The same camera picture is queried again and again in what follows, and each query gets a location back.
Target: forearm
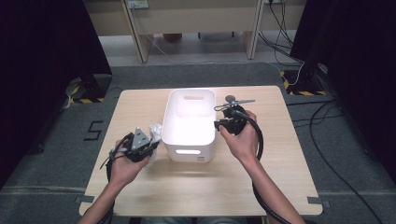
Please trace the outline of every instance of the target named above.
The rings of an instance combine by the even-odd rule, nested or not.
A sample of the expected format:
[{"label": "forearm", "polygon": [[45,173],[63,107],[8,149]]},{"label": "forearm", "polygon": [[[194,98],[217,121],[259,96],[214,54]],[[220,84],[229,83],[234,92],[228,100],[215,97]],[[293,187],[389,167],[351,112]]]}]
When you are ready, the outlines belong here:
[{"label": "forearm", "polygon": [[121,190],[122,186],[107,184],[79,223],[98,223],[106,215]]},{"label": "forearm", "polygon": [[301,216],[271,177],[265,172],[258,160],[242,161],[242,165],[252,179],[262,199],[273,211],[290,223],[304,223]]}]

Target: white plastic bin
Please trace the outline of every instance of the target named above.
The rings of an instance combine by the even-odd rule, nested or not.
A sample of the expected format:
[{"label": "white plastic bin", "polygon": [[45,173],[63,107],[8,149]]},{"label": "white plastic bin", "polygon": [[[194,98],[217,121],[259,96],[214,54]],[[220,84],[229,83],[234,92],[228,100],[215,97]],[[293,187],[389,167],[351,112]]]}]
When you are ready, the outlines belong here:
[{"label": "white plastic bin", "polygon": [[162,139],[172,161],[207,162],[214,155],[216,94],[205,89],[170,93]]}]

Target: desk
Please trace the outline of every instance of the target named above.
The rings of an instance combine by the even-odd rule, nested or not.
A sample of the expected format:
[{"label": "desk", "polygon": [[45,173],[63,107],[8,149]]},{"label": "desk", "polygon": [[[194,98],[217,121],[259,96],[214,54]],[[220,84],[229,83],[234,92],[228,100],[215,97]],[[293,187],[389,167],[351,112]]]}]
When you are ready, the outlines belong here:
[{"label": "desk", "polygon": [[253,58],[262,0],[150,0],[149,9],[128,9],[138,58],[145,63],[154,34],[242,31],[247,57]]},{"label": "desk", "polygon": [[[264,137],[262,164],[301,215],[319,215],[320,204],[307,197],[318,197],[304,154],[291,123],[288,109],[278,87],[206,88],[215,92],[217,104],[232,94],[237,99],[255,99],[244,105],[258,117]],[[140,127],[149,133],[150,123],[163,123],[163,113],[171,89],[123,91],[85,195],[95,198],[106,185],[106,169],[101,163],[115,142]],[[157,158],[144,168],[136,180],[125,187],[116,200],[115,215],[145,216],[263,216],[251,180],[225,141],[217,132],[215,157],[207,163],[170,161],[164,144]],[[90,203],[82,203],[84,214]]]}]

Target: person's left hand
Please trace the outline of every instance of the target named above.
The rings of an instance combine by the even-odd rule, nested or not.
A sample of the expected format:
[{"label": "person's left hand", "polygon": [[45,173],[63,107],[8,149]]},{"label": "person's left hand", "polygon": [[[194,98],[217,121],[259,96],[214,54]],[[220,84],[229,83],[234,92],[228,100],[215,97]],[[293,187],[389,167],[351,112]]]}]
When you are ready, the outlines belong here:
[{"label": "person's left hand", "polygon": [[123,188],[137,177],[137,174],[149,163],[149,157],[146,157],[142,161],[133,162],[130,161],[124,153],[118,152],[115,157],[120,157],[113,161],[111,166],[111,177],[110,184],[114,184],[119,188]]}]

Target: person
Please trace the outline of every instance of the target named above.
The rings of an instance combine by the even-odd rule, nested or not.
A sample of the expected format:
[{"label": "person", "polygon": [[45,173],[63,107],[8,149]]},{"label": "person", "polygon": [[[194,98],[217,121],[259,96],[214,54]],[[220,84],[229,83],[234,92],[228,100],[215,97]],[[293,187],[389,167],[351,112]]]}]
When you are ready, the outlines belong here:
[{"label": "person", "polygon": [[[251,111],[247,110],[246,114],[251,119],[255,121],[257,120],[256,115]],[[238,135],[228,133],[222,126],[219,127],[219,131],[231,150],[231,153],[245,168],[260,196],[267,205],[289,223],[304,223],[304,220],[298,214],[297,210],[277,187],[275,182],[262,167],[262,164],[256,158],[258,136],[253,126],[248,122],[244,130]],[[148,164],[148,162],[149,157],[146,157],[140,162],[132,162],[126,157],[121,157],[115,160],[112,165],[110,181],[91,208],[86,212],[86,214],[84,214],[79,223],[99,222],[112,206],[120,191],[126,185],[134,181],[137,174],[146,164]],[[278,223],[273,217],[268,216],[268,218],[271,224]]]}]

